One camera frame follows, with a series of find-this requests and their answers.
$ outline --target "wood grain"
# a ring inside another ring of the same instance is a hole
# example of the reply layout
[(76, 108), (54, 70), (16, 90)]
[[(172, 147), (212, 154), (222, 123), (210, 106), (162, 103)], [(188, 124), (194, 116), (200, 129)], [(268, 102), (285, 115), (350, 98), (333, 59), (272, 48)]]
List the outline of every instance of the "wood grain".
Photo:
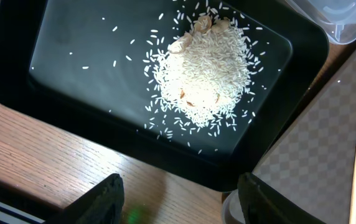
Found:
[[(330, 47), (320, 73), (346, 46)], [(66, 207), (112, 173), (124, 180), (123, 223), (221, 223), (221, 193), (0, 105), (0, 180)]]

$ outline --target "rice pile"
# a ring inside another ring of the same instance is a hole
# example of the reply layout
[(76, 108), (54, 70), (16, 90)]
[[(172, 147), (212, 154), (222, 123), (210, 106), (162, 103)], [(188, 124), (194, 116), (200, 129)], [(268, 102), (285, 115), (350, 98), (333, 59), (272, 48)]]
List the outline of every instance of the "rice pile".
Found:
[[(206, 22), (200, 21), (201, 29)], [(235, 26), (222, 32), (192, 29), (168, 53), (159, 54), (153, 72), (160, 84), (161, 109), (176, 108), (201, 128), (222, 115), (229, 118), (250, 84), (249, 49), (242, 35), (243, 30)]]

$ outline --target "clear plastic lid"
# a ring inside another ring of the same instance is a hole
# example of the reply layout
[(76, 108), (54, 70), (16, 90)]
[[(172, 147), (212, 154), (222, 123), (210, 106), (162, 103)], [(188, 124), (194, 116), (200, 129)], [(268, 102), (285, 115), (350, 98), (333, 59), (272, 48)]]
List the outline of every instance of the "clear plastic lid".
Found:
[[(349, 44), (356, 40), (356, 24), (349, 22), (350, 18), (352, 18), (352, 21), (355, 21), (356, 7), (343, 10), (344, 6), (351, 6), (353, 4), (356, 6), (353, 0), (286, 0), (286, 2), (295, 11), (321, 26), (331, 43)], [(326, 8), (326, 3), (330, 3), (329, 9)]]

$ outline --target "checkered mat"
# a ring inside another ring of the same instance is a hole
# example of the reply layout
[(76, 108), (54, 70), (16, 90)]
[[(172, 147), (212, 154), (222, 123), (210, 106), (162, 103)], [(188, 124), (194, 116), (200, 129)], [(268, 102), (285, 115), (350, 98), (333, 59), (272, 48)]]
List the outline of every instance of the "checkered mat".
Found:
[(349, 221), (356, 146), (356, 51), (254, 174), (328, 224)]

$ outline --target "black tray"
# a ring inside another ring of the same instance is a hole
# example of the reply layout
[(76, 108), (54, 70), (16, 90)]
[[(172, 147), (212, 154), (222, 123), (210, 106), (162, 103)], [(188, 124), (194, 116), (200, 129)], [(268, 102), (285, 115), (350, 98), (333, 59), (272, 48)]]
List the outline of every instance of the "black tray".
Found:
[[(218, 9), (218, 1), (209, 2)], [(206, 129), (182, 136), (175, 127), (171, 141), (156, 140), (159, 130), (173, 127), (161, 124), (164, 113), (150, 115), (144, 108), (155, 94), (143, 75), (142, 59), (151, 47), (146, 40), (151, 40), (151, 29), (159, 30), (157, 35), (166, 40), (153, 51), (165, 50), (172, 36), (189, 30), (188, 22), (176, 25), (172, 20), (176, 10), (195, 20), (196, 4), (1, 0), (0, 103), (211, 189), (236, 189), (238, 175), (254, 169), (296, 109), (325, 62), (329, 45), (323, 30), (276, 1), (225, 1), (231, 9), (219, 14), (235, 16), (240, 27), (249, 25), (248, 36), (258, 40), (252, 52), (266, 52), (264, 70), (252, 77), (256, 98), (248, 103), (251, 96), (243, 95), (237, 104), (237, 131), (223, 125), (221, 135), (211, 138)], [(200, 11), (205, 11), (205, 0)], [(159, 21), (160, 13), (164, 17)], [(256, 112), (250, 124), (248, 118), (240, 119), (242, 110)], [(166, 114), (166, 122), (174, 122), (176, 113)], [(144, 129), (152, 116), (160, 127)]]

